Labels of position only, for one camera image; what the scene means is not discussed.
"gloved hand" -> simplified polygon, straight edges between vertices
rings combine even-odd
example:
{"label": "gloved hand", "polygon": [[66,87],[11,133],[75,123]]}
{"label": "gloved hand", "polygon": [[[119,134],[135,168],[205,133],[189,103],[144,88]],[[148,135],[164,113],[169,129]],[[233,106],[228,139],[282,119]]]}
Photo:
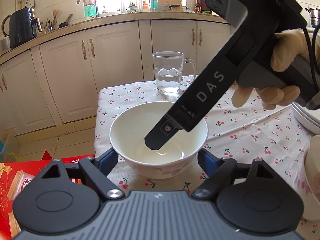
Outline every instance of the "gloved hand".
{"label": "gloved hand", "polygon": [[[310,41],[312,40],[313,31],[308,29]],[[305,60],[309,60],[309,52],[305,35],[301,29],[288,30],[282,33],[276,33],[279,38],[278,43],[273,48],[271,57],[271,67],[274,71],[281,72],[286,70],[295,57],[300,54]],[[318,37],[316,40],[316,59],[320,59],[320,46]],[[249,99],[253,88],[238,87],[232,96],[234,107],[243,106]],[[266,110],[276,108],[276,105],[287,106],[291,104],[300,95],[300,89],[297,86],[288,86],[283,89],[267,87],[265,89],[256,89],[262,100],[262,106]]]}

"glove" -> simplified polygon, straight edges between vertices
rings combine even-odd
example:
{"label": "glove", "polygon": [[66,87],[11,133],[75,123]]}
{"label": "glove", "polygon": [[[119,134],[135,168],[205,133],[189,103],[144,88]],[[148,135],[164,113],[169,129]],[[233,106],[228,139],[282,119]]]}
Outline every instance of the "glove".
{"label": "glove", "polygon": [[[309,28],[310,41],[312,40],[314,28]],[[282,33],[276,33],[279,38],[278,43],[273,48],[271,57],[271,68],[274,71],[282,72],[286,70],[294,61],[297,55],[301,55],[305,60],[309,60],[308,46],[305,35],[301,29],[288,30]],[[316,39],[316,59],[319,60],[320,42]],[[253,88],[238,87],[233,93],[232,104],[234,107],[243,106],[249,99]],[[300,89],[297,86],[288,86],[282,89],[267,87],[265,89],[256,89],[257,94],[262,100],[262,106],[266,110],[275,109],[277,105],[287,106],[291,104],[300,95]]]}

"glass mug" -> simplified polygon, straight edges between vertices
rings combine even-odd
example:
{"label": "glass mug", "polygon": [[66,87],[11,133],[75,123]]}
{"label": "glass mug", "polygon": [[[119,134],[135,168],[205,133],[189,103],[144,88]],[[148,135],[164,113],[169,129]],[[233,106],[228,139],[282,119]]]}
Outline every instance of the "glass mug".
{"label": "glass mug", "polygon": [[[161,51],[152,54],[158,91],[162,94],[178,93],[180,86],[189,86],[196,78],[196,64],[189,58],[184,58],[182,52]],[[189,82],[182,80],[182,70],[185,63],[193,66],[193,77]]]}

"stack of plates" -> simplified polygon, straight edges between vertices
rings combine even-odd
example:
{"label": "stack of plates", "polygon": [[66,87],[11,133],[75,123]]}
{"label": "stack of plates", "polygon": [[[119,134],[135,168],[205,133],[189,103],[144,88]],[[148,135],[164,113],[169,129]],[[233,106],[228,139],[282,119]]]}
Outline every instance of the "stack of plates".
{"label": "stack of plates", "polygon": [[292,109],[294,116],[307,130],[320,135],[320,109],[312,111],[295,102],[292,103]]}

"cutting board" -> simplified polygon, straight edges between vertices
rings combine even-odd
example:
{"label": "cutting board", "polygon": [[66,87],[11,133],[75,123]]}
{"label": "cutting board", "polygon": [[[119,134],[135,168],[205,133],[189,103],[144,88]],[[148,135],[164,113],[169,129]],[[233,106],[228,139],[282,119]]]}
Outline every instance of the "cutting board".
{"label": "cutting board", "polygon": [[[175,5],[175,4],[178,4],[180,6],[172,8],[172,10],[168,7],[164,8],[164,6]],[[183,12],[181,0],[158,0],[158,9],[159,11]]]}

